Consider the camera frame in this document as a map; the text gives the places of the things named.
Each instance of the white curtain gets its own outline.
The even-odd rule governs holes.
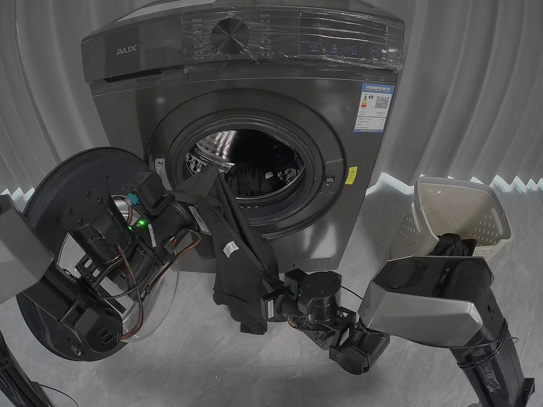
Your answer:
[[[107,144],[80,41],[157,0],[0,0],[0,190]],[[543,176],[543,0],[366,0],[406,23],[374,173],[511,183]]]

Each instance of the laundry basket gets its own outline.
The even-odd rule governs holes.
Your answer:
[[[391,256],[429,254],[438,235],[455,233],[477,240],[474,256],[488,262],[511,241],[505,210],[491,187],[474,182],[422,177],[415,185],[411,209],[404,218]]]

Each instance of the plastic wrap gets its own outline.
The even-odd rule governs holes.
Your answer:
[[[240,20],[249,33],[235,53],[219,51],[212,39],[214,28],[227,18]],[[404,54],[400,20],[315,8],[244,6],[185,12],[182,35],[187,73],[209,64],[248,60],[258,64],[313,61],[321,66],[397,72]]]

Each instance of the clothing tag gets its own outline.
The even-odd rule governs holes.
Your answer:
[[[207,225],[205,224],[205,221],[200,216],[200,213],[198,212],[196,207],[193,207],[193,206],[189,205],[188,209],[191,210],[191,213],[194,216],[194,220],[196,220],[196,223],[198,223],[198,226],[200,226],[201,231],[206,233],[206,234],[211,234],[211,232],[209,231]]]
[[[224,254],[227,256],[227,258],[230,258],[230,255],[232,254],[232,252],[235,252],[236,250],[238,250],[239,247],[236,246],[236,243],[233,242],[233,241],[230,241],[223,249],[223,252]]]

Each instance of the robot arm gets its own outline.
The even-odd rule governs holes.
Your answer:
[[[352,374],[369,371],[393,335],[450,349],[483,407],[525,407],[534,380],[522,374],[491,283],[484,258],[392,260],[368,285],[357,320],[341,306],[340,275],[296,269],[263,297],[262,310],[269,321],[286,319]]]

